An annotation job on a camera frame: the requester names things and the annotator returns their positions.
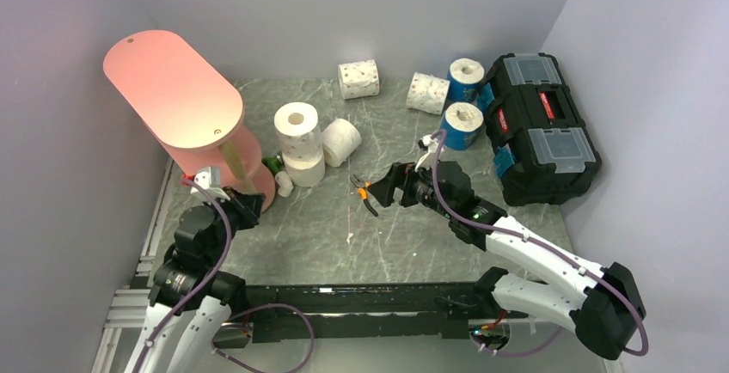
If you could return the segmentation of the blue roll front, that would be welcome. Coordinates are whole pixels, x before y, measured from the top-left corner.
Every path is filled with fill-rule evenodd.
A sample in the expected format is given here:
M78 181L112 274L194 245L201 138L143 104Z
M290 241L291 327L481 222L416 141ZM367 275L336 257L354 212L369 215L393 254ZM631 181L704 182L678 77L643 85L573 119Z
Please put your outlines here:
M452 150L466 150L476 140L483 125L483 113L475 105L454 102L445 110L440 128L446 131L444 145Z

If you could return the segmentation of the blue roll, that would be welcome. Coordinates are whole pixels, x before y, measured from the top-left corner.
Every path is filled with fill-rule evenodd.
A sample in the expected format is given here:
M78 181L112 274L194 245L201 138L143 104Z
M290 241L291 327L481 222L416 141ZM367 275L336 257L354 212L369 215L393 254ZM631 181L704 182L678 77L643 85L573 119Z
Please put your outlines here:
M445 110L440 128L446 131L444 145L452 150L466 150L476 140L483 125L483 113L475 105L454 102Z
M485 69L478 61L459 58L450 64L447 80L450 82L446 99L452 102L472 103L479 95Z

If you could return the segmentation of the pink three-tier shelf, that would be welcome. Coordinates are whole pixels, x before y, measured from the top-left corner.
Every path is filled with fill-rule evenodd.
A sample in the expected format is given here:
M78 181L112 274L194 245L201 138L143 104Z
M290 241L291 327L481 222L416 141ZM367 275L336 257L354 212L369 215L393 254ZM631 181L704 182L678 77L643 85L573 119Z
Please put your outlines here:
M180 35L132 34L111 47L102 68L184 174L218 167L224 186L263 193L263 206L271 205L275 181L244 124L240 92Z

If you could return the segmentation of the white pipe elbow fitting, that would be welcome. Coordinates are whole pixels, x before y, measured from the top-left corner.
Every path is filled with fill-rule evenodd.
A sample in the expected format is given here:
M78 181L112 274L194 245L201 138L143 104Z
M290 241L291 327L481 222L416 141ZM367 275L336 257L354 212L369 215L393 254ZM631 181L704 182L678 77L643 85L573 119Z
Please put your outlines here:
M274 176L277 183L277 194L282 198L288 198L294 189L294 184L291 177L284 171L281 170Z

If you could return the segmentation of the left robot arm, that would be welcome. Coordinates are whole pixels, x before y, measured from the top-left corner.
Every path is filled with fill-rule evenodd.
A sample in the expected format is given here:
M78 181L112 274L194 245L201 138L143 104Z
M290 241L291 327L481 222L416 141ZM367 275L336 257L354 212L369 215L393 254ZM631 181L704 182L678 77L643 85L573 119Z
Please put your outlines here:
M126 371L190 372L223 323L245 314L245 280L220 268L236 232L258 224L265 198L209 190L181 213Z

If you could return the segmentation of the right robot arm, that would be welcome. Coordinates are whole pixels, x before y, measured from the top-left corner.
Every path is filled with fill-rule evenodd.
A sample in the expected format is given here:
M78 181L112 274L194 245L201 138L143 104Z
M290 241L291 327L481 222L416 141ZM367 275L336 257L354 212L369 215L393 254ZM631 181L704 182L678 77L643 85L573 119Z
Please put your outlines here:
M477 196L458 163L418 168L395 162L382 179L366 182L363 189L382 207L390 206L400 191L400 206L422 205L437 212L462 242L537 276L529 281L506 269L489 269L474 286L479 314L516 311L550 321L608 360L648 353L646 309L632 272L618 262L603 266L580 258L527 229Z

